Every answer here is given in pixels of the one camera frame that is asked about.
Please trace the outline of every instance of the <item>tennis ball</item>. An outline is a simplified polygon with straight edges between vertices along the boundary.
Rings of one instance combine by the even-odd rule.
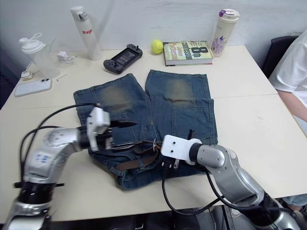
[[[163,51],[163,43],[156,39],[152,42],[152,51],[155,53],[155,54],[160,54],[162,53]]]

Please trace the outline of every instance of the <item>white wall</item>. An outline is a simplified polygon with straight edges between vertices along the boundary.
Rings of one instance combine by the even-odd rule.
[[[102,49],[134,43],[149,48],[154,39],[211,40],[222,8],[240,12],[229,45],[246,45],[261,65],[270,39],[307,29],[306,0],[0,0],[0,45],[20,64],[29,59],[18,40],[42,32],[71,50],[83,50],[70,8],[83,5],[93,17]]]

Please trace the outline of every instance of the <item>book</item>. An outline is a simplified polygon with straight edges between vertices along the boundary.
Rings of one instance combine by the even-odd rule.
[[[163,51],[166,66],[212,64],[207,41],[163,42]]]

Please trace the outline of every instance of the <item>water bottle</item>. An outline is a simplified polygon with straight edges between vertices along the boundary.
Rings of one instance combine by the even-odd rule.
[[[223,9],[219,12],[219,20],[211,45],[215,57],[222,55],[239,16],[239,12],[232,9]]]
[[[39,38],[42,33],[37,33],[30,39],[21,38],[21,50],[27,54],[39,70],[43,73],[45,78],[55,78],[60,74],[59,68],[55,65],[49,53],[45,49],[45,44],[35,39]]]
[[[101,59],[101,50],[93,31],[90,19],[84,12],[83,6],[71,8],[71,14],[80,33],[80,36],[87,48],[88,56],[91,60]]]

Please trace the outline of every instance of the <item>jeans pocket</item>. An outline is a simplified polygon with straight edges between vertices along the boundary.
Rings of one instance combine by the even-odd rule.
[[[190,129],[194,130],[194,138],[210,145],[210,110],[206,107],[173,107],[172,135],[186,139]]]
[[[111,116],[111,120],[130,120],[127,113]],[[133,127],[112,128],[112,137],[115,145],[136,141],[136,136]]]

